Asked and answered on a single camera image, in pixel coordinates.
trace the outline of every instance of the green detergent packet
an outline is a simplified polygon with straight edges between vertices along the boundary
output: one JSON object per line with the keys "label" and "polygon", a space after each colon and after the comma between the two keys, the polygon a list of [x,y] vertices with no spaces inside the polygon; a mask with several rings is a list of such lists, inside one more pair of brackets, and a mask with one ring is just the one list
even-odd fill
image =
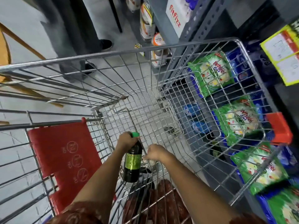
{"label": "green detergent packet", "polygon": [[223,105],[213,110],[228,146],[238,142],[245,135],[259,131],[260,113],[257,113],[257,110],[249,95],[241,96],[231,102],[231,105]]}
{"label": "green detergent packet", "polygon": [[[269,142],[262,142],[258,146],[252,146],[235,153],[230,158],[237,165],[239,172],[246,183],[253,174],[257,172],[258,166],[271,154],[271,145]],[[264,170],[262,175],[250,186],[250,192],[255,195],[267,186],[280,182],[288,178],[286,170],[283,168],[279,159],[275,157]]]}
{"label": "green detergent packet", "polygon": [[299,223],[299,191],[290,187],[273,196],[268,206],[277,224]]}
{"label": "green detergent packet", "polygon": [[221,88],[233,84],[233,71],[226,59],[224,52],[214,52],[205,57],[198,58],[188,63],[194,76],[197,78],[198,87],[203,97]]}

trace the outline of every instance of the person's right arm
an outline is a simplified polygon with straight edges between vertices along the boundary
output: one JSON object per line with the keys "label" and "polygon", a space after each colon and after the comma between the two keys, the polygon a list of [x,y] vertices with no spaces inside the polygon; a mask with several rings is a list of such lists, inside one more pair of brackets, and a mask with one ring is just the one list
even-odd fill
{"label": "person's right arm", "polygon": [[216,192],[163,146],[150,145],[145,158],[164,164],[196,224],[228,224],[238,216]]}

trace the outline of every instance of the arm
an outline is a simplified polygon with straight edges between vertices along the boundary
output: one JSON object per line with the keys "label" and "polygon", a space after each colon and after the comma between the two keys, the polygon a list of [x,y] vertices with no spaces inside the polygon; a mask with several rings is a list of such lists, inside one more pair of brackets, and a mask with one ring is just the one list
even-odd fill
{"label": "arm", "polygon": [[139,137],[131,138],[128,132],[120,135],[113,153],[93,174],[72,203],[97,202],[103,223],[108,223],[122,157],[138,139]]}
{"label": "arm", "polygon": [[164,164],[196,224],[228,224],[237,216],[232,207],[161,145],[150,145],[145,158]]}

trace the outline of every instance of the floor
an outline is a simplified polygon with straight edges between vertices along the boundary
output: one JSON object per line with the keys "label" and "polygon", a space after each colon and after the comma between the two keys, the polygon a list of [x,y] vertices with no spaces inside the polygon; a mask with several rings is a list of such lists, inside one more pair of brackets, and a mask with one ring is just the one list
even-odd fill
{"label": "floor", "polygon": [[[10,28],[14,33],[21,37],[25,42],[39,51],[47,59],[52,59],[56,57],[56,54],[50,44],[47,34],[44,31],[41,21],[45,21],[44,16],[35,8],[29,6],[22,0],[0,0],[0,22],[5,26]],[[99,38],[109,38],[114,42],[114,47],[112,50],[129,50],[133,49],[136,41],[130,25],[127,20],[122,16],[119,8],[118,0],[114,0],[116,8],[118,10],[118,15],[121,21],[123,33],[120,34],[114,21],[112,11],[110,9],[108,0],[84,0],[91,18],[94,22],[95,29],[97,31]],[[21,63],[28,61],[36,61],[38,58],[27,51],[25,48],[20,46],[10,37],[6,36],[7,42],[9,43],[9,49],[12,55],[12,63]],[[93,59],[91,60],[96,64],[97,67],[103,66],[117,66],[136,62],[137,58],[142,61],[142,56],[136,54],[128,54],[122,56],[123,60],[119,57],[110,57],[106,61],[103,59]],[[57,74],[54,71],[45,70],[45,68],[36,67],[32,68],[31,72],[42,76]],[[178,158],[182,160],[191,170],[197,173],[204,179],[204,176],[200,172],[200,166],[197,164],[195,159],[190,157],[191,151],[188,147],[187,142],[184,140],[181,132],[177,135],[167,135],[163,127],[172,126],[179,129],[177,120],[171,110],[162,111],[160,106],[157,104],[156,98],[159,94],[155,90],[155,85],[157,81],[155,77],[152,77],[149,63],[146,64],[133,64],[130,67],[110,67],[103,71],[103,74],[109,75],[104,77],[94,73],[92,78],[86,79],[85,83],[77,83],[76,86],[84,89],[93,89],[109,86],[109,89],[104,90],[109,91],[111,94],[116,95],[124,93],[125,95],[130,95],[124,101],[118,102],[115,106],[114,111],[111,111],[109,107],[103,109],[104,112],[104,123],[108,130],[108,134],[115,146],[117,137],[120,132],[123,131],[140,131],[143,135],[142,143],[145,148],[151,143],[163,143],[166,148],[172,151]],[[61,82],[66,82],[61,77],[57,77]],[[121,86],[114,85],[115,83],[121,83],[123,80],[127,81],[126,84],[121,84]],[[41,89],[44,86],[31,85],[32,88]],[[140,88],[146,86],[146,90],[141,92]],[[1,88],[4,91],[14,90],[11,88]],[[55,88],[48,88],[47,93],[43,93],[47,97],[58,98],[59,96],[55,93],[62,94],[64,96],[73,95],[68,91],[61,91]],[[95,98],[102,99],[100,95],[96,95]],[[76,101],[75,98],[70,98],[68,101]],[[28,111],[40,111],[40,112],[55,112],[55,113],[75,113],[80,115],[90,115],[91,110],[89,108],[65,105],[64,108],[58,108],[49,103],[25,100],[18,98],[0,97],[0,106],[2,109],[8,110],[28,110]],[[128,112],[121,112],[117,115],[111,116],[114,112],[119,112],[121,109],[127,108],[130,110],[132,119]],[[62,115],[31,115],[33,122],[46,122],[46,121],[65,121],[78,119],[79,117],[62,116]],[[1,121],[9,121],[10,124],[21,124],[29,123],[29,118],[27,114],[16,114],[16,113],[0,113]],[[98,127],[96,125],[89,126],[90,131],[96,131]],[[96,131],[92,133],[94,142],[98,144],[97,150],[100,151],[100,157],[106,157],[110,153],[108,145],[104,141],[104,136],[101,131]],[[13,130],[13,131],[2,131],[0,132],[1,148],[6,148],[9,146],[19,145],[27,142],[27,137],[23,129]],[[44,189],[41,184],[38,184],[41,178],[37,171],[34,157],[32,157],[32,151],[29,145],[23,145],[19,147],[14,147],[10,149],[0,149],[0,222],[2,219],[9,220],[7,223],[42,223],[50,213],[44,215],[46,212],[50,211],[49,203],[47,197],[44,197],[39,202],[32,206],[28,206],[36,198],[44,194]],[[159,172],[157,178],[161,177],[164,172]],[[18,192],[24,190],[25,188],[32,187],[32,189],[20,193],[16,196]],[[24,211],[19,215],[14,215],[16,210],[24,209]]]}

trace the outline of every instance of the red plastic cart part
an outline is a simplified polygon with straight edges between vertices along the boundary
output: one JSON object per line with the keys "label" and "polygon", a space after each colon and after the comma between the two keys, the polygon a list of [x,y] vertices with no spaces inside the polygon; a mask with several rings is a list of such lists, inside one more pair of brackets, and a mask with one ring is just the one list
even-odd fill
{"label": "red plastic cart part", "polygon": [[293,134],[282,113],[268,113],[266,114],[266,116],[268,118],[268,121],[271,123],[275,134],[272,143],[286,143],[289,145],[292,142]]}
{"label": "red plastic cart part", "polygon": [[50,199],[59,214],[102,165],[86,119],[32,129],[28,134],[43,178],[54,174],[57,181],[59,190]]}

